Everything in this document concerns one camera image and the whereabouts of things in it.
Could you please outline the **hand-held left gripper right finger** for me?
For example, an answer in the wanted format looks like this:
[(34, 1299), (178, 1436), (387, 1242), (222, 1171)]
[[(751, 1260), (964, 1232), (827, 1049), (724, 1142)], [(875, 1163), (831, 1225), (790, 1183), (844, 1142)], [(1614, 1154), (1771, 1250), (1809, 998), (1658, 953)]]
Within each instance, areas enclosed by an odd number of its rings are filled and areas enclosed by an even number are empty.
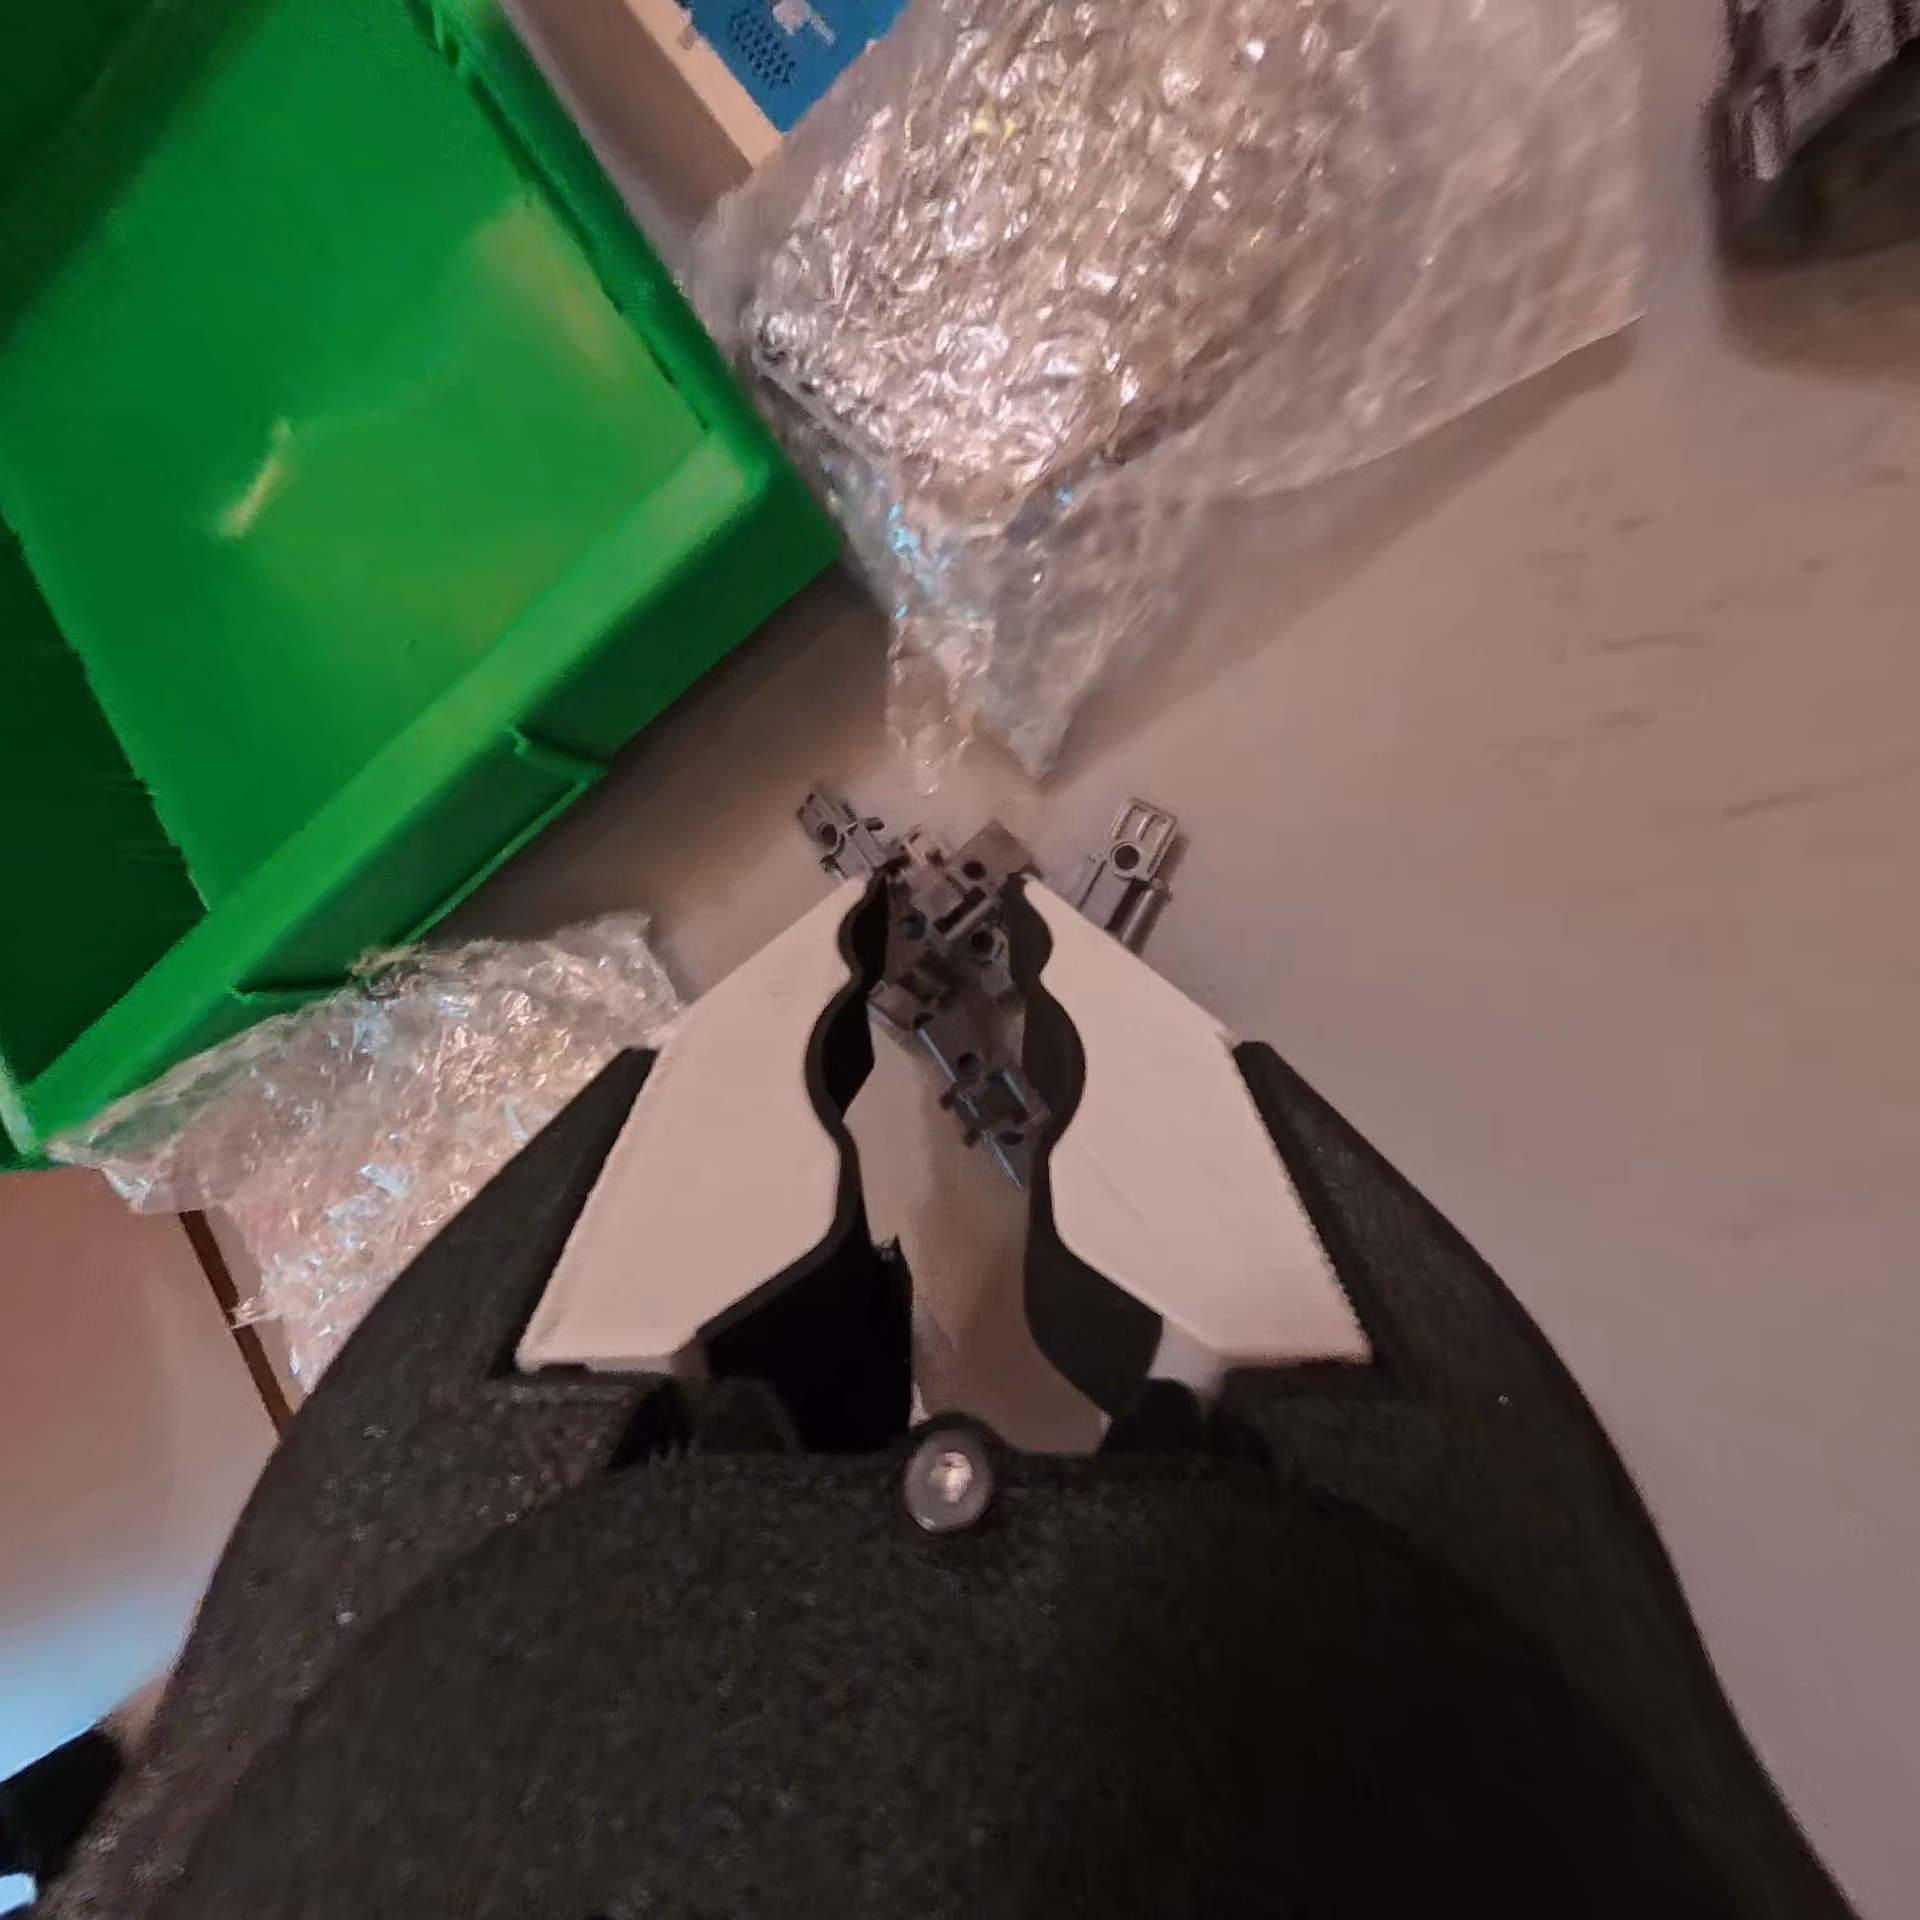
[(1324, 1394), (1374, 1382), (1377, 1340), (1313, 1217), (1255, 1055), (1067, 905), (1007, 905), (1023, 1070), (1044, 1115), (1027, 1176), (1025, 1321), (1100, 1414), (1161, 1387)]

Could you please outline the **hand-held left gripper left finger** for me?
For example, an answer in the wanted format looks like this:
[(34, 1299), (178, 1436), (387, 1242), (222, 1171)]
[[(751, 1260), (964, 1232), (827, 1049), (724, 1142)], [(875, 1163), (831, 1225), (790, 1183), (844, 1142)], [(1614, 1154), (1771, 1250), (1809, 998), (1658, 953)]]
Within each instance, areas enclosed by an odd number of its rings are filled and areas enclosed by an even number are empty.
[(846, 881), (659, 1032), (522, 1372), (756, 1384), (826, 1455), (906, 1431), (912, 1280), (849, 1130), (888, 932), (882, 882)]

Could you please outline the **grey track link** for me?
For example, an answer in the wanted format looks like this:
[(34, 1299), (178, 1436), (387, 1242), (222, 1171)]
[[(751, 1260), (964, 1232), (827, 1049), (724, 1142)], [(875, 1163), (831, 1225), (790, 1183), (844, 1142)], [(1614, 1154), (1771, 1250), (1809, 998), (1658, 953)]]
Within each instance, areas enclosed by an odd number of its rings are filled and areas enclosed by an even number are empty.
[(836, 881), (870, 882), (899, 859), (897, 839), (884, 822), (826, 786), (808, 792), (799, 822), (811, 856)]
[(1121, 947), (1142, 953), (1170, 900), (1170, 875), (1182, 852), (1184, 831), (1174, 812), (1127, 800), (1102, 847), (1080, 863), (1066, 899)]

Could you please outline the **grey desk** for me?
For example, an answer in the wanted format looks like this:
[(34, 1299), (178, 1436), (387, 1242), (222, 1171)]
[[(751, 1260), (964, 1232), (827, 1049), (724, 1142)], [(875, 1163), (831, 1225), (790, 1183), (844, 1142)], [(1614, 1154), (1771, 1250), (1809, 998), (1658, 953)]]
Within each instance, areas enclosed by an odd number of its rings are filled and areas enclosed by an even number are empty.
[[(1626, 16), (1639, 316), (1217, 512), (1015, 818), (1192, 818), (1145, 963), (1374, 1382), (826, 1455), (522, 1372), (624, 1049), (280, 1438), (47, 1914), (1916, 1915), (1916, 376), (1846, 367), (1916, 280), (1728, 280), (1719, 7)], [(846, 745), (881, 663), (751, 636), (456, 911), (534, 939), (614, 782), (691, 1009)]]

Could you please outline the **small bubble wrap bag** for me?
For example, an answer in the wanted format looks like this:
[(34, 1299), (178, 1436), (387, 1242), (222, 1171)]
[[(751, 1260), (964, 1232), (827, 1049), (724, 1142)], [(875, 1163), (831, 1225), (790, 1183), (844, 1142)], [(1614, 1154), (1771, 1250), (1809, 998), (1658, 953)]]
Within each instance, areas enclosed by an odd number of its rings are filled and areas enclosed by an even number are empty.
[(641, 911), (372, 953), (42, 1152), (136, 1211), (225, 1217), (251, 1272), (236, 1319), (282, 1331), (305, 1402), (435, 1235), (682, 1007)]

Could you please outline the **green plastic bin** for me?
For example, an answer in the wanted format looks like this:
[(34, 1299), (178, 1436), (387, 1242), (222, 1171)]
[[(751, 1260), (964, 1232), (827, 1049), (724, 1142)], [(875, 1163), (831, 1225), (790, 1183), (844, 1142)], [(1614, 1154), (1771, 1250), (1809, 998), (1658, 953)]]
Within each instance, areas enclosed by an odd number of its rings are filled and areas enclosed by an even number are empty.
[(836, 535), (502, 4), (6, 4), (6, 1171), (415, 945)]

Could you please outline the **large bubble wrap bag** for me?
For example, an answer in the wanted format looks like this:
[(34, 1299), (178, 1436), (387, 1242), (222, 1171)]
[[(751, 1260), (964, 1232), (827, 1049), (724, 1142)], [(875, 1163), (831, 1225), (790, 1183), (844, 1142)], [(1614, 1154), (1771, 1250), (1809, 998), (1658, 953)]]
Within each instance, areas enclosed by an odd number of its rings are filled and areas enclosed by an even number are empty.
[(1047, 778), (1210, 520), (1642, 311), (1624, 4), (911, 4), (698, 233), (923, 764)]

